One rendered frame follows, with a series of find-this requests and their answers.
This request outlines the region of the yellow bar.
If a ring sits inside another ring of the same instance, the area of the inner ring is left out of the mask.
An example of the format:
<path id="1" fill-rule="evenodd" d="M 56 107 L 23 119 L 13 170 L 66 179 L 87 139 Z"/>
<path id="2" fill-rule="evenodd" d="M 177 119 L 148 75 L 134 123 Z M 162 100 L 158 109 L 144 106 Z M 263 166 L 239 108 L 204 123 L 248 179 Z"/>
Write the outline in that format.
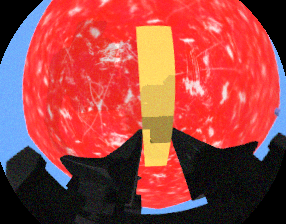
<path id="1" fill-rule="evenodd" d="M 175 109 L 175 53 L 171 27 L 135 27 L 142 99 L 144 167 L 168 163 Z"/>

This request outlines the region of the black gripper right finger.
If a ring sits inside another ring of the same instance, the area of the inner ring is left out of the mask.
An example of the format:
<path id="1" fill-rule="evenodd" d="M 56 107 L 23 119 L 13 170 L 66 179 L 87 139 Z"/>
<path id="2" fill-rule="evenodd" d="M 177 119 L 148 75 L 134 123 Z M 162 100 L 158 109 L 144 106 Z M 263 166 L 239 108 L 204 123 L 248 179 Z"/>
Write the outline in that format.
<path id="1" fill-rule="evenodd" d="M 206 196 L 217 180 L 227 173 L 233 164 L 251 156 L 259 147 L 259 141 L 251 141 L 236 147 L 216 148 L 186 135 L 183 131 L 172 128 L 172 145 L 174 145 L 178 161 L 182 165 L 184 180 L 190 192 L 191 201 Z"/>

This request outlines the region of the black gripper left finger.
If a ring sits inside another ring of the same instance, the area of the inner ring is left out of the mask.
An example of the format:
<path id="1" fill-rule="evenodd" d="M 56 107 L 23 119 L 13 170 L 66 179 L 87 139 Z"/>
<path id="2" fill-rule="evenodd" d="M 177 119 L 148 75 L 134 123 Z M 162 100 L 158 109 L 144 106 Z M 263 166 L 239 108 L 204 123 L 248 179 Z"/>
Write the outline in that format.
<path id="1" fill-rule="evenodd" d="M 115 190 L 124 205 L 132 206 L 143 152 L 143 128 L 139 128 L 119 148 L 103 157 L 78 157 L 63 155 L 63 167 L 72 176 L 95 184 L 107 185 Z"/>

